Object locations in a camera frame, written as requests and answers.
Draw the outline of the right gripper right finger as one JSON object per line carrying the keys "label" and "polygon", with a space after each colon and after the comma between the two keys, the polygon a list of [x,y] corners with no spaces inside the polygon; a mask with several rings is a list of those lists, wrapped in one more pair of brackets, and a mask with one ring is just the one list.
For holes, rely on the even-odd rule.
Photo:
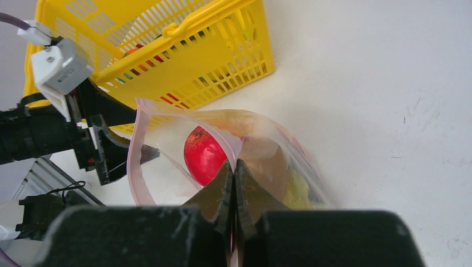
{"label": "right gripper right finger", "polygon": [[238,160],[239,266],[424,266],[406,224],[382,210],[291,210]]}

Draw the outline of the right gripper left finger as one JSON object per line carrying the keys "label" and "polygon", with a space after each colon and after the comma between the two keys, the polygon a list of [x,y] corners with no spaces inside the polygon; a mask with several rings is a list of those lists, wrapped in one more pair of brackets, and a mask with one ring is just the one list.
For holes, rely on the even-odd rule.
{"label": "right gripper left finger", "polygon": [[229,266],[225,162],[180,206],[75,206],[52,222],[35,266]]}

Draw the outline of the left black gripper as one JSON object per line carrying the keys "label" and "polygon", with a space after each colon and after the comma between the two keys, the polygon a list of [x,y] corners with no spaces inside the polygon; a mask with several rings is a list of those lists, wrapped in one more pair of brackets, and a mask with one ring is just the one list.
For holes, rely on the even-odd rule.
{"label": "left black gripper", "polygon": [[[131,141],[109,126],[134,122],[136,110],[108,95],[86,79],[66,95],[69,121],[52,105],[30,108],[44,100],[34,93],[20,100],[16,108],[1,112],[1,164],[37,159],[57,152],[74,150],[78,165],[95,169],[101,186],[126,175]],[[85,120],[89,130],[78,126]]]}

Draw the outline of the green cabbage toy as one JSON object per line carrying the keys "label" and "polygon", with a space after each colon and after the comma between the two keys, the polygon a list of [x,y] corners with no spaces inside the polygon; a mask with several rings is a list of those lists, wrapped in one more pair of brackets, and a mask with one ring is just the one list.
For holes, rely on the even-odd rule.
{"label": "green cabbage toy", "polygon": [[296,170],[289,169],[289,182],[282,203],[290,209],[312,209],[309,193],[309,186],[303,176]]}

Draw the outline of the clear pink-dotted zip bag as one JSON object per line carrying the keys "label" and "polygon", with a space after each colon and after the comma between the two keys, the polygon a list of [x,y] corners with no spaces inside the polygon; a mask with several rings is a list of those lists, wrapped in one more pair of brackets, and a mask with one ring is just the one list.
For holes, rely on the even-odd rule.
{"label": "clear pink-dotted zip bag", "polygon": [[127,158],[138,205],[181,205],[224,163],[242,160],[256,184],[291,209],[336,206],[307,150],[275,121],[252,111],[184,110],[140,98]]}

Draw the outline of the yellow plastic basket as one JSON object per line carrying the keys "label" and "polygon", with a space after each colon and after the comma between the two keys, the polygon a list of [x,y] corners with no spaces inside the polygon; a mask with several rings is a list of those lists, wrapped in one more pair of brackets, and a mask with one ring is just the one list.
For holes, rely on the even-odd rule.
{"label": "yellow plastic basket", "polygon": [[132,108],[138,97],[198,108],[274,71],[262,1],[38,1],[35,19]]}

